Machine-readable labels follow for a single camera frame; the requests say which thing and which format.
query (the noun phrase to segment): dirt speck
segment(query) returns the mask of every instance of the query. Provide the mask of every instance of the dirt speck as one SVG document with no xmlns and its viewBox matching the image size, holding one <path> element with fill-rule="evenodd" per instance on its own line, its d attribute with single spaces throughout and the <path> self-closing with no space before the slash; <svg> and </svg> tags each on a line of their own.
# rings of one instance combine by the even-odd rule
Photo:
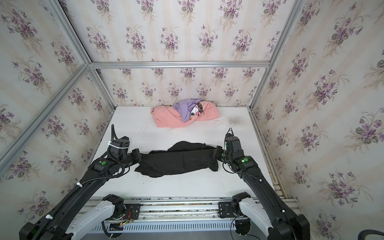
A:
<svg viewBox="0 0 384 240">
<path fill-rule="evenodd" d="M 228 118 L 227 121 L 230 126 L 240 126 L 244 124 L 243 119 L 240 117 Z"/>
</svg>

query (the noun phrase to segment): white zip tie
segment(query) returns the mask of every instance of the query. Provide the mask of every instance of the white zip tie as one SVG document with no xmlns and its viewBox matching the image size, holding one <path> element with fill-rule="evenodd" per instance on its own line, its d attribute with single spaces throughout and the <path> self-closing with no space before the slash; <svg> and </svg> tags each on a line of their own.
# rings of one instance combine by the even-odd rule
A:
<svg viewBox="0 0 384 240">
<path fill-rule="evenodd" d="M 111 143 L 112 143 L 111 141 L 108 141 L 108 145 L 110 145 L 110 146 L 112 146 L 114 148 L 118 148 L 118 149 L 127 149 L 127 148 L 129 148 L 129 146 L 128 147 L 117 147 L 117 146 L 115 146 L 115 145 L 113 145 Z"/>
</svg>

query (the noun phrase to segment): clothing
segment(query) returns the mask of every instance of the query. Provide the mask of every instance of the clothing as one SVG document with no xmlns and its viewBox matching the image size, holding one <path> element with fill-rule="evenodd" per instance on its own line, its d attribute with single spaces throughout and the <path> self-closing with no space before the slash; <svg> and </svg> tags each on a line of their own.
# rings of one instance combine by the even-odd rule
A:
<svg viewBox="0 0 384 240">
<path fill-rule="evenodd" d="M 216 106 L 211 102 L 202 101 L 200 102 L 203 108 L 203 112 L 199 115 L 192 116 L 192 119 L 184 122 L 181 114 L 171 106 L 158 106 L 152 108 L 151 114 L 157 125 L 157 127 L 186 127 L 194 121 L 212 120 L 220 117 L 220 113 Z"/>
<path fill-rule="evenodd" d="M 215 148 L 202 143 L 178 142 L 167 151 L 143 154 L 135 172 L 150 177 L 175 175 L 210 168 L 217 172 L 217 160 L 212 157 Z"/>
<path fill-rule="evenodd" d="M 173 105 L 173 108 L 176 109 L 183 118 L 184 122 L 187 122 L 190 118 L 190 113 L 192 109 L 196 106 L 198 102 L 201 102 L 202 99 L 185 99 L 180 100 L 178 103 Z"/>
</svg>

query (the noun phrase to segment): black cloth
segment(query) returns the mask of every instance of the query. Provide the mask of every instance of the black cloth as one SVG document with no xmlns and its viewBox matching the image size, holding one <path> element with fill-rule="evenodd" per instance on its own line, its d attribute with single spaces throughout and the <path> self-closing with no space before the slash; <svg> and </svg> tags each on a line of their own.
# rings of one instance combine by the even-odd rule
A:
<svg viewBox="0 0 384 240">
<path fill-rule="evenodd" d="M 202 143 L 178 142 L 167 151 L 143 154 L 135 172 L 150 177 L 182 174 L 207 167 L 216 172 L 218 163 L 212 157 L 214 149 Z"/>
</svg>

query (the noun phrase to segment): floral wallpaper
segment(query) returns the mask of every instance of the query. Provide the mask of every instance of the floral wallpaper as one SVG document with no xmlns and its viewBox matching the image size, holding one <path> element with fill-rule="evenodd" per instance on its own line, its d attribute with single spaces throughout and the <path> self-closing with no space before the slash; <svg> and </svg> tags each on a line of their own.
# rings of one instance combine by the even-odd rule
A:
<svg viewBox="0 0 384 240">
<path fill-rule="evenodd" d="M 187 98 L 202 98 L 217 106 L 249 106 L 264 71 L 264 68 L 98 70 L 119 106 L 173 105 Z"/>
<path fill-rule="evenodd" d="M 1 107 L 2 129 L 15 131 L 15 118 Z M 18 239 L 26 222 L 36 222 L 76 184 L 104 134 L 110 112 L 86 75 L 0 178 L 3 235 Z"/>
<path fill-rule="evenodd" d="M 268 60 L 294 3 L 293 0 L 59 2 L 93 61 Z M 303 28 L 318 12 L 316 7 L 307 6 L 310 13 Z"/>
<path fill-rule="evenodd" d="M 384 231 L 383 12 L 382 0 L 306 1 L 254 109 L 313 239 Z"/>
<path fill-rule="evenodd" d="M 80 66 L 44 0 L 0 2 L 0 156 Z"/>
</svg>

